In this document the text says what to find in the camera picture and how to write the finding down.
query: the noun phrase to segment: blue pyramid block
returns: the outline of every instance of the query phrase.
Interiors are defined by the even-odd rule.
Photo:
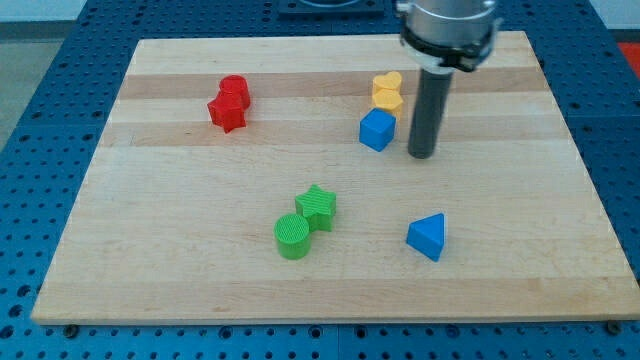
[[[380,109],[371,110],[360,121],[360,142],[375,151],[382,151],[396,132],[396,118]]]
[[[440,260],[445,240],[445,218],[443,213],[429,216],[409,225],[407,244],[433,261]]]

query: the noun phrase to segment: wood grain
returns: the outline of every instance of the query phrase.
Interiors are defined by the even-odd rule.
[[[427,161],[406,152],[407,116],[381,153],[357,140],[374,75],[403,72],[411,113],[416,69],[402,51],[390,35],[142,41],[32,318],[639,318],[638,285],[526,36],[501,33],[487,64],[456,74]],[[229,72],[253,98],[248,127],[224,134],[204,104]],[[273,224],[311,183],[338,194],[335,230],[287,261]],[[448,238],[433,263],[404,239],[439,211]]]

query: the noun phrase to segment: yellow heart block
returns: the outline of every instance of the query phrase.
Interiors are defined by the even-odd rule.
[[[382,89],[371,97],[371,106],[383,110],[400,121],[402,116],[402,96],[396,90]]]
[[[373,78],[372,94],[375,94],[382,89],[395,90],[397,92],[400,92],[401,85],[402,74],[397,71],[390,71],[385,75],[378,75]]]

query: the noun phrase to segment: green block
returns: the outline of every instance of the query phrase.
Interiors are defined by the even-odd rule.
[[[287,214],[278,219],[273,234],[278,242],[278,252],[285,259],[301,259],[311,248],[309,223],[298,214]]]
[[[296,196],[296,213],[307,219],[311,232],[331,231],[336,214],[336,194],[313,184],[309,191]]]

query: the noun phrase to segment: perforated metal table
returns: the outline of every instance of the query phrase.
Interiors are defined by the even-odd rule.
[[[29,320],[142,38],[393,33],[384,17],[278,18],[247,0],[89,0],[0,156],[0,359],[640,358],[640,322],[42,328]],[[585,0],[502,0],[525,30],[640,276],[639,83]]]

